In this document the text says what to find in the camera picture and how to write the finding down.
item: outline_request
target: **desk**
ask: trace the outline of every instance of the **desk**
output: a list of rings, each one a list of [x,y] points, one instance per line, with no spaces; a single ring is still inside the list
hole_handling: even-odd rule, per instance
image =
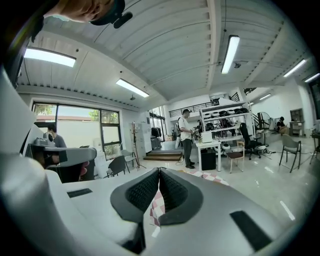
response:
[[[208,143],[200,143],[200,142],[196,141],[195,145],[198,148],[199,171],[200,172],[202,172],[201,149],[218,147],[218,166],[217,166],[217,171],[221,172],[221,142],[219,142],[216,139],[214,139],[213,142],[208,142]]]

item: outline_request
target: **floor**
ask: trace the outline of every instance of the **floor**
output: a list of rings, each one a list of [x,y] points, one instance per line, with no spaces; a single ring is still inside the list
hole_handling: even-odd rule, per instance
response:
[[[287,162],[284,155],[281,165],[279,165],[283,148],[281,140],[270,143],[268,150],[274,152],[272,154],[264,154],[260,159],[258,156],[252,155],[252,160],[246,157],[244,172],[233,165],[230,174],[230,161],[226,157],[221,158],[221,172],[216,170],[206,172],[219,175],[231,187],[273,214],[283,228],[287,229],[302,220],[310,212],[320,186],[320,157],[318,156],[318,159],[313,158],[310,164],[314,152],[313,139],[295,138],[295,140],[301,140],[302,155],[300,168],[298,169],[297,159],[292,173],[290,173],[290,168],[295,157],[293,154],[288,155]],[[162,148],[172,150],[175,148],[175,143],[175,141],[163,142]],[[199,161],[198,149],[195,145],[192,148],[191,161],[196,163],[194,171],[197,171]],[[141,165],[147,169],[166,167],[173,170],[186,170],[184,163],[177,162],[143,160]],[[136,170],[132,169],[129,174],[132,175],[132,178]],[[144,229],[147,245],[151,245],[158,230],[155,226],[149,224],[148,212],[145,214]]]

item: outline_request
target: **man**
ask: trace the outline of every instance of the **man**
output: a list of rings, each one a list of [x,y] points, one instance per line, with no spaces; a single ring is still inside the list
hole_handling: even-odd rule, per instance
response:
[[[278,132],[280,134],[289,134],[289,128],[285,125],[284,120],[284,117],[281,116],[280,121],[276,123]]]
[[[57,127],[54,123],[48,125],[48,133],[51,133],[53,136],[53,142],[57,148],[66,148],[66,143],[64,138],[57,134]]]
[[[132,18],[131,13],[127,13],[131,15],[129,17],[122,16],[125,0],[32,0],[9,1],[6,4],[6,10],[11,11],[4,12],[2,16],[5,30],[1,34],[0,57],[4,56],[4,68],[13,86],[29,39],[35,40],[44,26],[44,18],[55,16],[96,26],[112,23],[115,28]]]
[[[190,111],[188,109],[185,109],[182,112],[182,117],[179,118],[178,124],[181,131],[181,141],[183,143],[185,167],[189,169],[194,169],[195,167],[193,165],[195,163],[190,161],[190,155],[191,155],[191,146],[192,146],[191,135],[193,135],[195,132],[191,130],[191,127],[187,121],[189,116],[190,116]]]

